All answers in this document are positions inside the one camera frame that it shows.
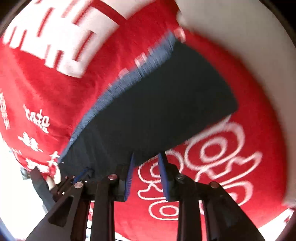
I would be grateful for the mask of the person's left hand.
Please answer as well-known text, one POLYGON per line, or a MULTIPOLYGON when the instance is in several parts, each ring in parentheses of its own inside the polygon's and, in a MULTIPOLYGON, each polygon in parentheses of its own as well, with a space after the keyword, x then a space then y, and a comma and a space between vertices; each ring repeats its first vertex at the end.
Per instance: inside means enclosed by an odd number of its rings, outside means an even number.
POLYGON ((46 183, 48 185, 49 190, 52 190, 56 186, 54 179, 50 176, 46 177, 46 183))

